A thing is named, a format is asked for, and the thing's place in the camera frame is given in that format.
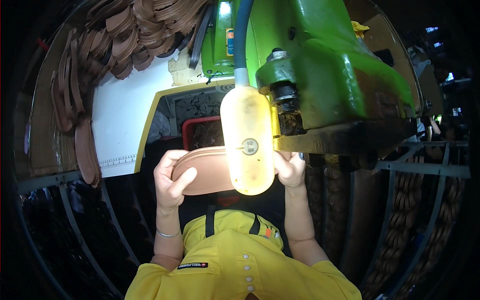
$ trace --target black strap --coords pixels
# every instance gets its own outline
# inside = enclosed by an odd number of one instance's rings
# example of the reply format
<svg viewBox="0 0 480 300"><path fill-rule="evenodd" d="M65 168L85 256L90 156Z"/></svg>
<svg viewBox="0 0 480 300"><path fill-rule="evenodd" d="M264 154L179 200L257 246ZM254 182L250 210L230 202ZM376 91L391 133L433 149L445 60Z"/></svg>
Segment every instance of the black strap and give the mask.
<svg viewBox="0 0 480 300"><path fill-rule="evenodd" d="M215 205L209 205L205 218L205 237L208 238L215 234Z"/></svg>
<svg viewBox="0 0 480 300"><path fill-rule="evenodd" d="M215 234L215 205L209 205L207 209L207 214L205 217L205 238L213 236ZM248 233L258 235L260 232L260 220L255 214L255 220L253 221L252 227Z"/></svg>
<svg viewBox="0 0 480 300"><path fill-rule="evenodd" d="M255 214L255 220L253 221L253 225L250 228L248 233L257 235L260 232L260 221L258 220L257 214Z"/></svg>

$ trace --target silver bracelet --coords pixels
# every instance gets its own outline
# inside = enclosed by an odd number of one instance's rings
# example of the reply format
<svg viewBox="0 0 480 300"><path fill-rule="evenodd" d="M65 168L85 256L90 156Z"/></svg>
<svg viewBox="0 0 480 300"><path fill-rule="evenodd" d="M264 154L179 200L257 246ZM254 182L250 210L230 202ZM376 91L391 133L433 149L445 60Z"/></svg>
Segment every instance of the silver bracelet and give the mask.
<svg viewBox="0 0 480 300"><path fill-rule="evenodd" d="M160 230L158 230L158 228L156 228L156 232L161 235L162 237L165 237L165 238L173 238L173 237L176 237L177 235L180 234L180 231L181 229L179 229L179 231L175 234L165 234L165 233L161 233Z"/></svg>

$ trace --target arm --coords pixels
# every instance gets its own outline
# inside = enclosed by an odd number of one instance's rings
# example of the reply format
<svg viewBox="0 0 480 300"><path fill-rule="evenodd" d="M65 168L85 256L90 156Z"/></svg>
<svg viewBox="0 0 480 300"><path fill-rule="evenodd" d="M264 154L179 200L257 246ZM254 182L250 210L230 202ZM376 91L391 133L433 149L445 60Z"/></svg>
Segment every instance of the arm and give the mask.
<svg viewBox="0 0 480 300"><path fill-rule="evenodd" d="M440 128L438 128L437 122L435 122L432 117L428 117L428 119L430 120L430 124L432 125L433 132L436 134L441 134L442 131L440 130Z"/></svg>
<svg viewBox="0 0 480 300"><path fill-rule="evenodd" d="M308 266L328 260L315 240L305 186L305 162L298 153L292 153L286 161L275 152L275 168L278 179L285 185L285 232L293 258Z"/></svg>
<svg viewBox="0 0 480 300"><path fill-rule="evenodd" d="M150 263L158 264L172 271L182 261L183 240L180 234L178 206L183 203L183 190L195 179L197 171L190 168L180 178L171 180L173 168L177 161L188 153L185 150L169 150L163 155L154 170L156 190L156 228L166 235L177 236L167 238L158 232L155 234L154 256Z"/></svg>

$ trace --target metal bar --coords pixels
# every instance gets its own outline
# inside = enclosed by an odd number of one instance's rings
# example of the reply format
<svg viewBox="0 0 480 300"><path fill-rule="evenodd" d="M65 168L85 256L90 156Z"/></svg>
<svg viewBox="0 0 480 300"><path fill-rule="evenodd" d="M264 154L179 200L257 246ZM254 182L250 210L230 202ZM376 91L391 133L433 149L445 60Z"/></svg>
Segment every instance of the metal bar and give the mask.
<svg viewBox="0 0 480 300"><path fill-rule="evenodd" d="M140 219L142 220L143 226L145 227L145 231L147 232L148 238L150 239L150 241L153 244L155 242L155 240L152 236L152 232L150 231L150 228L148 228L147 221L145 220L145 216L144 216L144 214L142 212L142 209L140 207L140 203L138 202L137 193L135 193L135 189L134 189L134 185L133 185L131 176L128 177L128 183L130 184L130 189L131 189L132 194L133 194L133 201L135 202L135 206L137 207L138 214L140 215Z"/></svg>
<svg viewBox="0 0 480 300"><path fill-rule="evenodd" d="M65 290L62 288L60 283L56 280L55 276L50 272L49 268L47 267L47 265L45 264L45 261L42 258L42 255L40 254L40 252L38 252L35 242L33 241L32 236L30 235L30 231L28 230L27 224L25 222L21 202L15 201L15 206L20 219L22 229L25 232L25 236L27 238L28 244L30 245L30 248L33 251L33 255L38 260L38 263L40 264L43 271L45 272L45 275L47 275L48 279L50 279L50 281L52 282L53 286L56 288L58 293L60 293L60 295L64 299L70 300L71 299L70 296L67 294L67 292L65 292Z"/></svg>
<svg viewBox="0 0 480 300"><path fill-rule="evenodd" d="M380 160L375 167L377 169L395 170L401 172L411 172L420 174L440 175L447 177L470 178L470 167L459 165L441 165L441 164L411 164L407 162L397 162Z"/></svg>
<svg viewBox="0 0 480 300"><path fill-rule="evenodd" d="M348 207L348 223L347 231L345 231L345 240L343 242L342 256L340 257L340 264L338 269L342 270L343 265L345 264L345 251L348 248L350 242L350 230L352 228L352 218L353 218L353 202L355 200L355 172L350 173L350 205Z"/></svg>
<svg viewBox="0 0 480 300"><path fill-rule="evenodd" d="M444 159L442 165L446 166L448 165L448 158L450 156L450 147L449 144L447 143L445 147L445 154L444 154ZM437 195L435 197L435 204L433 205L433 210L432 210L432 215L430 216L430 220L428 222L427 230L423 234L423 239L420 243L419 248L417 249L417 252L415 253L415 256L413 257L412 261L408 265L408 268L406 269L405 273L403 276L400 278L400 280L397 282L396 286L394 289L390 292L390 295L388 297L395 296L395 294L398 292L398 290L402 287L402 285L405 283L407 280L408 276L413 271L413 268L417 265L420 256L423 254L423 251L425 251L425 248L427 247L428 240L430 239L430 235L432 234L433 227L435 226L435 221L437 220L438 212L440 211L440 206L442 204L442 197L444 194L444 188L445 188L445 176L440 176L440 179L438 180L438 188L437 188Z"/></svg>
<svg viewBox="0 0 480 300"><path fill-rule="evenodd" d="M322 213L323 213L323 220L322 220L322 248L325 249L325 241L326 241L326 229L327 229L327 197L328 197L328 193L327 193L327 176L324 176L324 199L323 199L323 202L322 202L322 205L323 205L323 210L322 210Z"/></svg>
<svg viewBox="0 0 480 300"><path fill-rule="evenodd" d="M110 217L112 218L113 225L117 229L117 233L119 234L120 240L123 243L123 245L125 246L125 248L127 249L128 255L132 258L133 263L136 264L137 266L139 266L140 262L138 261L137 256L135 255L135 253L133 253L132 248L128 244L127 239L125 238L125 235L123 234L123 231L121 230L120 223L117 220L117 216L115 215L115 212L113 211L112 202L110 201L110 197L108 196L107 187L105 185L104 180L102 180L102 192L103 192L103 197L102 198L105 201L105 203L107 204L108 212L110 213Z"/></svg>
<svg viewBox="0 0 480 300"><path fill-rule="evenodd" d="M408 146L412 147L418 144L423 144L424 146L443 146L446 142L445 141L439 141L439 142L405 142L401 144L401 146ZM456 146L456 147L468 147L468 141L455 141L455 142L449 142L451 146Z"/></svg>
<svg viewBox="0 0 480 300"><path fill-rule="evenodd" d="M81 178L80 171L43 176L17 182L17 194L25 194L45 187L63 184Z"/></svg>
<svg viewBox="0 0 480 300"><path fill-rule="evenodd" d="M370 261L370 265L368 266L367 272L363 277L363 280L360 284L360 290L363 290L365 286L365 282L367 281L368 276L373 271L373 267L375 266L375 262L377 261L378 255L380 255L380 249L382 248L385 236L388 229L388 224L390 223L390 215L392 213L392 206L393 206L393 195L395 191L395 171L390 170L390 179L388 181L388 196L387 196L387 205L385 208L385 216L384 216L384 223L382 224L382 231L380 231L380 236L378 237L377 246L375 248L375 252L373 253L372 260Z"/></svg>
<svg viewBox="0 0 480 300"><path fill-rule="evenodd" d="M61 199L63 201L63 206L65 207L65 212L67 213L68 221L70 222L70 225L72 226L73 232L75 233L75 236L77 237L78 243L82 247L82 250L84 251L88 260L90 261L90 263L92 264L93 268L98 273L100 278L102 278L102 280L108 286L108 288L114 294L116 294L117 296L119 296L123 299L124 296L120 293L120 291L113 285L113 283L110 281L110 279L107 277L107 275L103 272L102 268L100 267L100 265L96 261L95 257L93 257L92 253L90 252L90 249L88 249L88 246L85 243L85 240L82 236L82 233L80 232L80 229L78 228L77 221L75 221L75 217L73 216L72 207L70 206L70 201L68 200L67 189L66 189L65 185L60 186L60 195L61 195Z"/></svg>
<svg viewBox="0 0 480 300"><path fill-rule="evenodd" d="M415 152L419 151L421 148L423 147L423 144L422 143L418 143L417 145L413 145L410 150L405 153L404 155L402 155L399 159L397 159L396 161L398 162L404 162L407 160L407 158L409 158L410 156L412 156Z"/></svg>

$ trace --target yellow shirt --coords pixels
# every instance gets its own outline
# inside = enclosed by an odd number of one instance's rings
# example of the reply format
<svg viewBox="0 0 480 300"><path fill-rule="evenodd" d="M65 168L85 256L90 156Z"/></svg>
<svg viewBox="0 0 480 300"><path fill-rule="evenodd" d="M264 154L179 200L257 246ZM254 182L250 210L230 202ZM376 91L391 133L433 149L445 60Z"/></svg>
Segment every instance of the yellow shirt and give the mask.
<svg viewBox="0 0 480 300"><path fill-rule="evenodd" d="M282 239L258 216L260 232L249 234L254 214L220 210L215 234L205 238L205 216L184 229L185 256L169 272L143 264L125 299L245 300L251 292L266 299L361 299L359 290L330 261L307 266L281 251Z"/></svg>

